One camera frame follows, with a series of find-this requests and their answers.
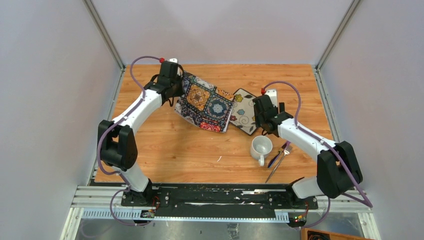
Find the square floral plate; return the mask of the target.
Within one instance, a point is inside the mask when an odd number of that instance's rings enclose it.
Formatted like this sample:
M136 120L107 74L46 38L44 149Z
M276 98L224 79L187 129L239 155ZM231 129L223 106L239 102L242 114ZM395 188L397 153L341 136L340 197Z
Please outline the square floral plate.
M243 88L234 92L234 103L229 122L236 128L251 136L258 129L256 126L253 99L256 96Z

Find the colourful patterned placemat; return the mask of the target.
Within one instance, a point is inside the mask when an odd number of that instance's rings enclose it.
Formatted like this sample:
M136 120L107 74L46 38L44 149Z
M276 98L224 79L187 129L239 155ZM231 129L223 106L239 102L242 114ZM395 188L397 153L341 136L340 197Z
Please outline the colourful patterned placemat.
M200 77L184 72L183 95L175 112L190 124L206 131L225 133L234 106L235 95Z

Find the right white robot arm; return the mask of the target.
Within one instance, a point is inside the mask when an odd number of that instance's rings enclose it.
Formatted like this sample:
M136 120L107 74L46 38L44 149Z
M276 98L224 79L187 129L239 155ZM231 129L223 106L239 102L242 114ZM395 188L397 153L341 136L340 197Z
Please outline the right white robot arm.
M252 100L255 123L267 134L273 134L296 145L316 161L316 176L303 177L289 185L286 204L298 209L312 196L331 199L344 194L363 181L353 146L347 141L335 142L319 136L300 124L296 116L279 110L269 95Z

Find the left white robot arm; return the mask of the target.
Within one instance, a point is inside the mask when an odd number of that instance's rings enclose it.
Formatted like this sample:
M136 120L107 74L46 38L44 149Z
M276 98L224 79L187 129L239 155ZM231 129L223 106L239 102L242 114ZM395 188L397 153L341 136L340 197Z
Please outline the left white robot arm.
M119 175L127 198L142 207L153 201L152 181L137 165L136 133L147 118L166 102L183 94L184 69L176 58L160 60L159 73L141 87L139 97L118 117L98 125L96 160L106 175Z

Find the white mug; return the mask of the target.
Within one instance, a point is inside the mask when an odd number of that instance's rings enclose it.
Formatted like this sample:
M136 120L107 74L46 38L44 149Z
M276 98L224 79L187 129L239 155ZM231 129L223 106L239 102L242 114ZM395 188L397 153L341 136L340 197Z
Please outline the white mug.
M265 166L265 159L273 149L272 141L263 135L256 136L250 145L250 156L258 161L260 167Z

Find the silver fork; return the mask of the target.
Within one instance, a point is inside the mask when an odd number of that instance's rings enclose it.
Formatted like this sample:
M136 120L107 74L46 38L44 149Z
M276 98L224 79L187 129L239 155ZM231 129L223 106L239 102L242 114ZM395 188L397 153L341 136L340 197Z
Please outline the silver fork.
M269 176L267 177L267 179L266 179L265 183L268 183L268 182L269 182L269 180L272 178L272 176L275 174L275 172L277 171L277 169L279 168L279 166L280 166L280 165L281 165L281 163L283 162L284 158L285 158L287 155L289 155L289 154L291 153L292 149L293 149L293 147L292 147L292 146L291 146L291 144L290 144L290 146L288 146L288 147L286 148L286 150L284 151L284 153L282 153L282 154L278 157L278 159L274 162L274 164L272 165L272 166L274 166L274 168L273 168L273 170L270 172L270 174L269 174Z

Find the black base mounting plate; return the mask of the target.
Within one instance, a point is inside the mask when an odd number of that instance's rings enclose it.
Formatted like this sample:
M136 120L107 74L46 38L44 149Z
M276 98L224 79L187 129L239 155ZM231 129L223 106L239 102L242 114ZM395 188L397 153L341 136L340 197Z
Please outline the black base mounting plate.
M159 217L194 219L272 219L278 210L317 210L315 196L297 200L285 184L154 183L152 201L140 205L124 193L123 207L152 207Z

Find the orange wooden box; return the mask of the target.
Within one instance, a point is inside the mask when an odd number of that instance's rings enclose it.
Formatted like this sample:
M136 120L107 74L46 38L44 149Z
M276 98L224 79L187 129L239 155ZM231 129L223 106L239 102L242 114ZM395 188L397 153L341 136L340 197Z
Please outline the orange wooden box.
M335 232L322 231L311 228L303 228L300 234L301 240L367 240L368 238L341 234Z

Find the purple handled knife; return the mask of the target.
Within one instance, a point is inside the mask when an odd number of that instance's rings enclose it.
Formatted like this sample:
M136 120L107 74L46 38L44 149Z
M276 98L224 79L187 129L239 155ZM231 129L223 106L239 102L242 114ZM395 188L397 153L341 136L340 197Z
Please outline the purple handled knife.
M277 154L269 161L267 168L270 168L275 161L278 159L278 157L284 153L284 151L287 149L288 146L290 146L291 142L286 141L277 151Z

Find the aluminium frame rail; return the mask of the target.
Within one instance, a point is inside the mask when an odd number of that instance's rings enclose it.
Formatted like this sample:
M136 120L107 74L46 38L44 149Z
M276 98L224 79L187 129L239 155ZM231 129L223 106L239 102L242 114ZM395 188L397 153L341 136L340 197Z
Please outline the aluminium frame rail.
M333 200L313 196L289 203L282 188L243 184L159 184L146 202L121 186L79 186L71 206L83 209L85 218L136 221L292 223L315 213L372 213L371 208L345 195Z

